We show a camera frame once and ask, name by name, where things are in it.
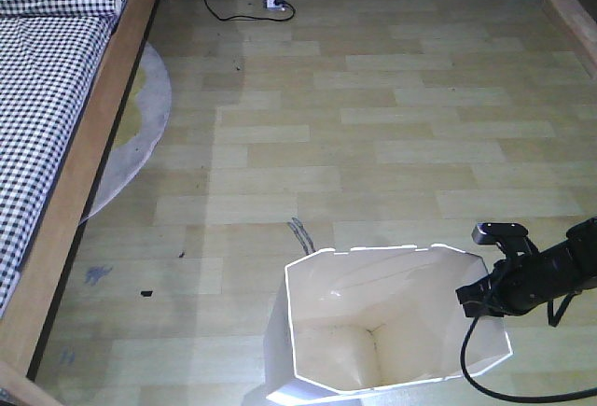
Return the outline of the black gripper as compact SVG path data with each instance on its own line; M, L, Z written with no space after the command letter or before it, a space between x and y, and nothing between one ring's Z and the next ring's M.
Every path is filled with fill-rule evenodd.
M522 316L560 297L554 286L513 269L507 259L499 260L491 273L455 293L466 317Z

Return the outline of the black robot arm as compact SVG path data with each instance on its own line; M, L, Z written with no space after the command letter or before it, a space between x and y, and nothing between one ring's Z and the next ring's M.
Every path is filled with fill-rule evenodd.
M540 251L518 223L484 222L472 231L479 245L505 255L493 271L456 290L467 317L521 316L545 303L548 324L559 325L573 297L596 288L596 219L569 229L566 239Z

